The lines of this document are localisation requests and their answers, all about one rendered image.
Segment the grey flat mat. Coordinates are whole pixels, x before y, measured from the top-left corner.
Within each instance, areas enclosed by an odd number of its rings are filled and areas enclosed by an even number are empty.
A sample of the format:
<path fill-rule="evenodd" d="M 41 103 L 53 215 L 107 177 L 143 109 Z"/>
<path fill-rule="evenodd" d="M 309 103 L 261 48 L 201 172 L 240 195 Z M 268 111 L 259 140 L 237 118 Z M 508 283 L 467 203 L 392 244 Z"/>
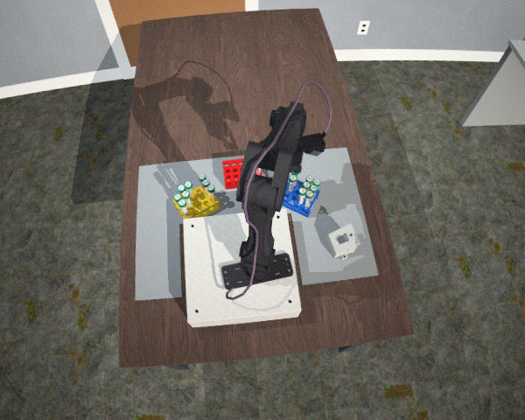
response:
<path fill-rule="evenodd" d="M 236 201 L 237 188 L 225 187 L 223 160 L 218 157 L 139 166 L 136 209 L 135 301 L 182 298 L 180 230 L 183 224 L 173 202 L 179 185 L 201 186 L 206 174 L 214 186 L 220 209 L 208 216 L 244 213 Z M 325 149 L 317 157 L 304 153 L 302 171 L 320 180 L 319 196 L 308 217 L 286 208 L 291 214 L 302 285 L 379 276 L 361 198 L 347 148 Z M 327 236 L 352 223 L 360 244 L 348 258 L 333 258 Z"/>

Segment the blue tube rack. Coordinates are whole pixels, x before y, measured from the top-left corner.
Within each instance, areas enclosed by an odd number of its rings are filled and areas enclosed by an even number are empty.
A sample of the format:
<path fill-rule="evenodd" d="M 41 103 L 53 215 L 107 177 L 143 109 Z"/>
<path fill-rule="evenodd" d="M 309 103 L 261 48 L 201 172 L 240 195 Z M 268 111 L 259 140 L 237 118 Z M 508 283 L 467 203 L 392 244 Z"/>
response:
<path fill-rule="evenodd" d="M 312 210 L 313 204 L 315 204 L 315 202 L 316 202 L 316 199 L 317 199 L 318 194 L 319 194 L 319 190 L 317 191 L 317 194 L 315 195 L 314 200 L 311 201 L 310 206 L 306 207 L 305 206 L 306 198 L 304 198 L 303 204 L 299 204 L 298 203 L 298 198 L 299 198 L 298 191 L 300 189 L 300 187 L 298 187 L 298 186 L 302 186 L 303 187 L 303 183 L 297 180 L 297 184 L 294 185 L 292 192 L 288 191 L 289 184 L 290 184 L 290 182 L 287 185 L 285 197 L 284 197 L 284 200 L 283 200 L 283 207 L 287 207 L 290 210 L 292 210 L 292 211 L 294 211 L 294 212 L 296 212 L 298 214 L 302 214 L 303 216 L 308 217 L 310 212 L 311 212 L 311 210 Z"/>

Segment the yellow rack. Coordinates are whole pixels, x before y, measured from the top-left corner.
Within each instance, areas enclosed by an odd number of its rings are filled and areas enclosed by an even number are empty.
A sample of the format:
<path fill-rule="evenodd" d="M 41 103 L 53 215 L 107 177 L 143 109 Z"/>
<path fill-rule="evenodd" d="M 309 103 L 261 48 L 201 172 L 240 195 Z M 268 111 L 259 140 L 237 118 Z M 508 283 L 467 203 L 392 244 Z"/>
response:
<path fill-rule="evenodd" d="M 199 194 L 197 194 L 198 191 L 200 191 Z M 175 199 L 173 200 L 175 207 L 177 207 L 183 219 L 189 219 L 192 217 L 206 217 L 209 214 L 221 209 L 220 202 L 217 200 L 216 196 L 216 200 L 212 202 L 210 200 L 210 196 L 207 196 L 206 191 L 202 189 L 202 186 L 193 189 L 193 192 L 195 196 L 193 198 L 189 197 L 192 205 L 189 207 L 186 206 L 188 212 L 187 216 L 183 215 L 183 212 L 179 209 L 177 202 L 175 201 Z"/>

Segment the red tube rack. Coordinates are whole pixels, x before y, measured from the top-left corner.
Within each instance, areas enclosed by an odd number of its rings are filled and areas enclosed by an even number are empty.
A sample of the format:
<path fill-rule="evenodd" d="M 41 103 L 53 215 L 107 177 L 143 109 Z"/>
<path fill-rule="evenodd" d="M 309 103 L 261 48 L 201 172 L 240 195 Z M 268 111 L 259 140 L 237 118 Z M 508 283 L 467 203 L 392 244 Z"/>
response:
<path fill-rule="evenodd" d="M 241 170 L 242 170 L 242 164 L 239 165 L 239 163 L 242 163 L 242 162 L 243 162 L 243 158 L 222 161 L 226 190 L 237 188 Z M 236 164 L 236 166 L 232 164 Z M 229 165 L 229 167 L 227 166 L 225 167 L 225 165 Z"/>

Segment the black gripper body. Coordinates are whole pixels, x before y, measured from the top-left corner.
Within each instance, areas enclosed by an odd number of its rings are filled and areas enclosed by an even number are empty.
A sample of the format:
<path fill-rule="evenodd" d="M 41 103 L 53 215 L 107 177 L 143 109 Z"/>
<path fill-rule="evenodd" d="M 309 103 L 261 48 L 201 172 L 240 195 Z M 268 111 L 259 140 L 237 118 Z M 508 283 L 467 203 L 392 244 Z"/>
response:
<path fill-rule="evenodd" d="M 290 172 L 295 172 L 295 174 L 300 173 L 302 170 L 301 164 L 294 164 L 290 168 Z"/>

